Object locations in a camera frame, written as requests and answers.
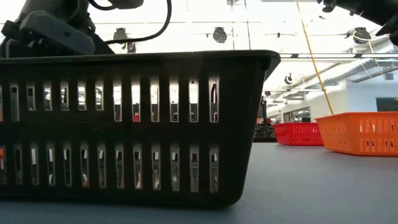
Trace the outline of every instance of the black cable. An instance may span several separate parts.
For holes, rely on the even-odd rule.
[[[156,38],[156,37],[158,37],[158,36],[163,34],[163,32],[169,26],[171,18],[172,18],[172,0],[167,0],[167,17],[166,17],[166,21],[164,22],[163,27],[156,34],[152,34],[150,36],[141,37],[141,38],[121,39],[121,40],[108,40],[108,41],[105,41],[105,44],[125,44],[125,43],[129,43],[129,42],[141,42],[141,41],[154,39],[154,38]]]
[[[99,4],[97,4],[97,2],[95,2],[95,0],[88,0],[88,2],[94,6],[96,9],[102,10],[102,11],[110,11],[113,9],[116,9],[116,6],[112,5],[112,6],[100,6]]]

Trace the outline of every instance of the gray table surface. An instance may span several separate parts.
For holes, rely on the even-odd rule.
[[[0,202],[0,223],[397,223],[398,158],[255,143],[224,210]]]

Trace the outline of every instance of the plastic basket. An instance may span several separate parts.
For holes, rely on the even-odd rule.
[[[265,50],[0,60],[0,197],[231,205],[279,62]]]
[[[342,113],[318,118],[325,147],[359,156],[398,156],[398,112]]]
[[[274,125],[278,143],[290,146],[322,146],[317,123],[282,123]]]

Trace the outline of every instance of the red plastic basket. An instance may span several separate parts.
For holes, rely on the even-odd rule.
[[[317,123],[283,123],[274,125],[278,143],[290,146],[323,146]]]
[[[342,113],[318,118],[331,151],[359,156],[398,156],[398,112]]]

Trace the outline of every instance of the ceiling beam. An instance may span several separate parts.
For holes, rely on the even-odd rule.
[[[308,91],[322,91],[321,89],[303,89],[303,90],[284,90],[284,89],[263,89],[263,91],[301,91],[301,92],[308,92]]]
[[[398,67],[389,67],[387,69],[378,71],[378,72],[373,73],[371,75],[366,75],[365,77],[355,79],[355,80],[352,81],[352,83],[360,83],[360,82],[363,82],[365,80],[369,80],[371,78],[378,77],[378,76],[381,76],[381,75],[384,75],[386,73],[393,72],[393,71],[396,71],[396,70],[398,70]]]

